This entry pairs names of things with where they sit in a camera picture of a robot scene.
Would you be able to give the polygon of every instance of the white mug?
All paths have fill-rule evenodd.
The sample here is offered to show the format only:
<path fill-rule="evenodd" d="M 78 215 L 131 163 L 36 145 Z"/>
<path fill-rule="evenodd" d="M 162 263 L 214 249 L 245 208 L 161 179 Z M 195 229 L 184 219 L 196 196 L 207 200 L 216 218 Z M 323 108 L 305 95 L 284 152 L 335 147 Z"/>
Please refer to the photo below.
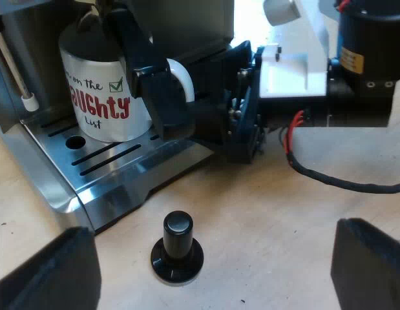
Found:
<path fill-rule="evenodd" d="M 152 121 L 145 104 L 131 96 L 117 53 L 109 50 L 99 28 L 77 34 L 70 25 L 60 37 L 59 48 L 76 119 L 85 134 L 104 142 L 123 142 L 149 130 Z M 188 71 L 175 60 L 168 63 L 186 102 L 194 101 Z"/>

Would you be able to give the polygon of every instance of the hole in drip tray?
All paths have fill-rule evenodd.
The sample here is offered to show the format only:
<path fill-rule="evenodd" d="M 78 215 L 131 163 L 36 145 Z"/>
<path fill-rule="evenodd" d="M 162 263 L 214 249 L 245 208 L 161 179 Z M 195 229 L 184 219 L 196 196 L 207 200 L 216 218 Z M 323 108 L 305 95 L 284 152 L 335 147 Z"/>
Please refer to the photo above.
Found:
<path fill-rule="evenodd" d="M 66 147 L 71 150 L 77 150 L 86 144 L 86 140 L 81 136 L 73 136 L 66 140 Z"/>

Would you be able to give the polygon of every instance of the mug handle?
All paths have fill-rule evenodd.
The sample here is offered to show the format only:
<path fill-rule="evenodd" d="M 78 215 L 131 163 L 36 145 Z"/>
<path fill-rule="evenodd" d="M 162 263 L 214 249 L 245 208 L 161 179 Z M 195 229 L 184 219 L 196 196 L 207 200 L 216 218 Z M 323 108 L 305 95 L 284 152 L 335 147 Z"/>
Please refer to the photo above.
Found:
<path fill-rule="evenodd" d="M 185 101 L 192 102 L 195 99 L 194 85 L 191 76 L 189 75 L 187 69 L 181 65 L 179 62 L 173 59 L 167 58 L 169 68 L 171 69 L 171 74 L 177 78 L 181 83 L 182 88 L 185 93 Z"/>

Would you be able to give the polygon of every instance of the wooden countertop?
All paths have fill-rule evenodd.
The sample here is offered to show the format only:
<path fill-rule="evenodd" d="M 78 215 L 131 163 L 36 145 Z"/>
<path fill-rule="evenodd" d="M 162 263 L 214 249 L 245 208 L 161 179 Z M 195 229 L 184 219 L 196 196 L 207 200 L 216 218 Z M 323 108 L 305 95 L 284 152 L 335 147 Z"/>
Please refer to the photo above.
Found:
<path fill-rule="evenodd" d="M 298 129 L 294 144 L 301 162 L 319 171 L 399 182 L 400 101 L 387 129 Z M 252 165 L 214 158 L 98 235 L 99 309 L 338 309 L 330 278 L 337 220 L 362 217 L 400 239 L 400 194 L 307 179 L 288 167 L 276 134 L 265 149 Z M 163 218 L 178 209 L 193 217 L 205 262 L 193 283 L 169 287 L 153 275 L 149 257 Z M 0 140 L 0 277 L 58 233 Z"/>

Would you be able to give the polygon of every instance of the orange label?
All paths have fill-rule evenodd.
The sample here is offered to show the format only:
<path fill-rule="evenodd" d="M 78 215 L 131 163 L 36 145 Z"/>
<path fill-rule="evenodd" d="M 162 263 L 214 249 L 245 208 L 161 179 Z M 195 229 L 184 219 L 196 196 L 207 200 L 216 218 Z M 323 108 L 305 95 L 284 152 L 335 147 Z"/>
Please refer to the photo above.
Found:
<path fill-rule="evenodd" d="M 351 52 L 342 46 L 340 62 L 342 66 L 349 71 L 362 74 L 364 57 L 360 54 Z"/>

